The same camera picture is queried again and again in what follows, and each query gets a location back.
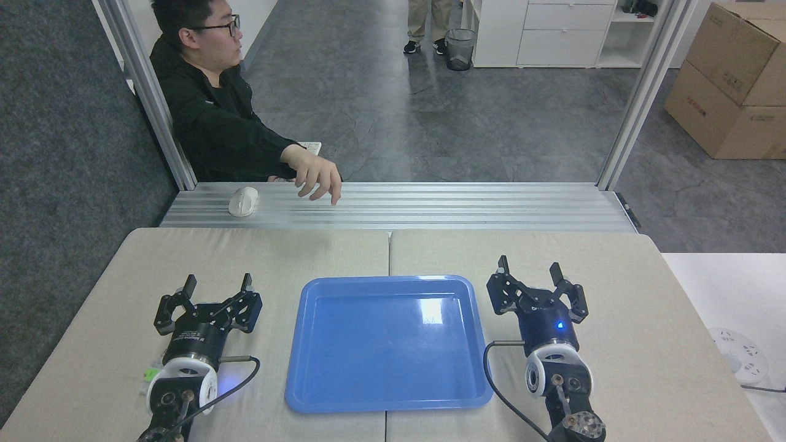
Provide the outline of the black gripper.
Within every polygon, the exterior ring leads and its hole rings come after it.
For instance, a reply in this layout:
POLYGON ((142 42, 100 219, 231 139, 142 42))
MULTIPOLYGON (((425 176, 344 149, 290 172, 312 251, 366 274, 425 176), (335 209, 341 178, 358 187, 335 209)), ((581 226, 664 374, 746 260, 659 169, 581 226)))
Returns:
POLYGON ((199 304, 195 307, 191 297, 196 284, 195 275, 189 274, 182 288, 160 299, 155 313, 155 329, 160 336, 173 333, 163 364, 186 357, 219 368, 230 329, 252 333, 263 308, 263 300, 253 288, 250 273, 244 275, 239 292, 221 304, 199 304), (185 309, 185 313, 175 322, 172 314, 179 306, 185 309))
POLYGON ((550 266, 554 290, 548 295, 548 306, 539 307, 536 289, 528 287, 509 273, 506 255, 497 261, 497 271, 489 277, 486 288, 495 314, 518 313, 524 354, 545 345, 569 344, 580 349, 573 324, 580 324, 588 315, 582 285, 568 280, 558 262, 550 266))

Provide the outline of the person's left hand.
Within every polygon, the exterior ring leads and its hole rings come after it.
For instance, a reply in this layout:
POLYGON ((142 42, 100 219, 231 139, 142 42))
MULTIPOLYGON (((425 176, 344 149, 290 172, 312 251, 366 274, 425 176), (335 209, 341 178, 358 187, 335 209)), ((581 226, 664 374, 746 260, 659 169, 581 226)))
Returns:
POLYGON ((300 198, 316 201, 329 194, 330 204, 337 205, 343 181, 334 163, 311 153, 300 144, 286 146, 280 161, 297 173, 295 186, 300 198))

